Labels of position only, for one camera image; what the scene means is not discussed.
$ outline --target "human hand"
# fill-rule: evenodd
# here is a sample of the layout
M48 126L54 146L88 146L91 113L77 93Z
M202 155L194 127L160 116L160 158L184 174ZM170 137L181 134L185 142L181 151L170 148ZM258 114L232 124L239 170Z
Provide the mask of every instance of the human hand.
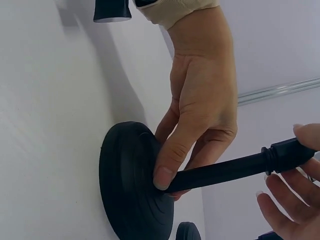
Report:
M160 190L168 188L194 143L186 169L216 162L237 133L233 41L221 8L195 11L168 32L175 56L171 105L155 133L163 144L154 170ZM175 200L183 193L174 193Z
M320 151L320 123L295 125L293 130L302 145ZM307 175L320 181L320 162L316 159L312 158L301 168ZM257 201L264 218L275 233L284 240L318 240L320 238L320 188L297 169L281 175L306 204L278 175L272 174L266 178L266 185L293 221L279 211L266 193L261 193L257 196Z

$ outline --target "white wall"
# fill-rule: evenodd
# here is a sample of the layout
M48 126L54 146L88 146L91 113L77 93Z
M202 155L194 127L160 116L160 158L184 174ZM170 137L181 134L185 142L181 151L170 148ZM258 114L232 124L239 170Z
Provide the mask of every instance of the white wall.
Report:
M1 239L117 239L101 202L100 146L116 122L156 128L172 60L159 27L133 6L132 20L97 24L94 5L0 3ZM193 221L204 237L199 189L175 213L173 235Z
M320 1L221 0L239 93L320 76Z
M320 88L241 106L238 134L220 161L259 153L294 137L293 124L319 123ZM264 174L225 182L202 190L207 240L253 240L271 230L255 192L270 193Z

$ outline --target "round black base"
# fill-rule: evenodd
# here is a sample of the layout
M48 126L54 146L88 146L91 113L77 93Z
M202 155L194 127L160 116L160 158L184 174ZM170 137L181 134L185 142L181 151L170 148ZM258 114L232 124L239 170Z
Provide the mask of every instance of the round black base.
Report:
M153 185L160 150L142 123L113 126L103 141L99 184L105 212L120 240L168 240L174 219L174 199Z
M197 226L193 222L181 222L175 240L201 240Z

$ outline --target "aluminum trim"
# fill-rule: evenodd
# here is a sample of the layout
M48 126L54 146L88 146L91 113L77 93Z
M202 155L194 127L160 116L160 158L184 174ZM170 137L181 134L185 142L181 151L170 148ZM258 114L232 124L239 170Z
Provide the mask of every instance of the aluminum trim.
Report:
M320 87L320 77L296 83L266 87L259 90L239 94L238 106L261 102L264 100L282 97L285 95L294 94L318 87Z

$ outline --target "sleeve cuff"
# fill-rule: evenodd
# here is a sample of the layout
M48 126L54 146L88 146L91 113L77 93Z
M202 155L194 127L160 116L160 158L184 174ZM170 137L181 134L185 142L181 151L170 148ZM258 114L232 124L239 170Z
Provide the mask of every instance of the sleeve cuff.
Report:
M214 8L219 4L219 0L158 0L137 9L153 24L168 30L186 15L196 10Z

